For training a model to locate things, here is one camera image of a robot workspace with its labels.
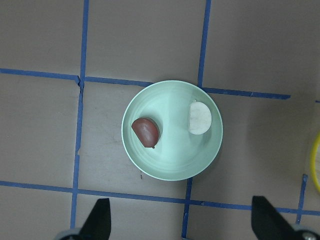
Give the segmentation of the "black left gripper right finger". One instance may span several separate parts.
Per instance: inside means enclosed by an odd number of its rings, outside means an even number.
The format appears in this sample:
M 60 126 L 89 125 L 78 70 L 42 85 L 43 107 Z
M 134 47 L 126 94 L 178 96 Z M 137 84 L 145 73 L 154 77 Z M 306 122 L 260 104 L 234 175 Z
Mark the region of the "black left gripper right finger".
M 253 196 L 251 228 L 258 240 L 299 240 L 299 234 L 264 196 Z

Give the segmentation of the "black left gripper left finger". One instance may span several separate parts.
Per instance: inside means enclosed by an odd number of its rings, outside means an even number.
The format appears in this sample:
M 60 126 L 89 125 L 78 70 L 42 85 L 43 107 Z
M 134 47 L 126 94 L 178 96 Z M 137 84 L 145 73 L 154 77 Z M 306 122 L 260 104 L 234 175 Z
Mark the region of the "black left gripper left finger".
M 83 240 L 108 240 L 111 235 L 111 206 L 108 198 L 96 201 L 79 232 Z

